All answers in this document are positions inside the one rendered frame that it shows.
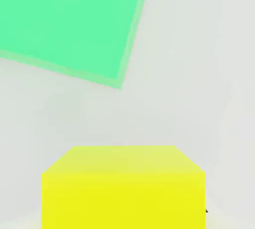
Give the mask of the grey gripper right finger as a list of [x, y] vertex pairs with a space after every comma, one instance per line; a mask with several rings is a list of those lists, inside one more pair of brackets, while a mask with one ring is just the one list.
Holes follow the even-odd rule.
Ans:
[[219, 210], [209, 209], [206, 212], [206, 229], [224, 229], [222, 213]]

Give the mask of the large mint green box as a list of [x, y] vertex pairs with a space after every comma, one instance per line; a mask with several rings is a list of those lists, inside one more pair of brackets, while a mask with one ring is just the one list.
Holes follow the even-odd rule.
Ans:
[[0, 57], [120, 89], [145, 0], [0, 0]]

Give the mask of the small yellow cube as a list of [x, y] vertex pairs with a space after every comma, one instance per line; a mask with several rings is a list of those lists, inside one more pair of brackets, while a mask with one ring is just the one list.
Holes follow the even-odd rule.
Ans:
[[205, 172], [172, 145], [75, 146], [42, 174], [42, 229], [206, 229]]

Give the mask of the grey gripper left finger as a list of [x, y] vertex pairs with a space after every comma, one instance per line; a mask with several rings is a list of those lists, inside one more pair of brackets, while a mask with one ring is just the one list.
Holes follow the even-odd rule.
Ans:
[[42, 229], [41, 214], [34, 213], [26, 217], [24, 229]]

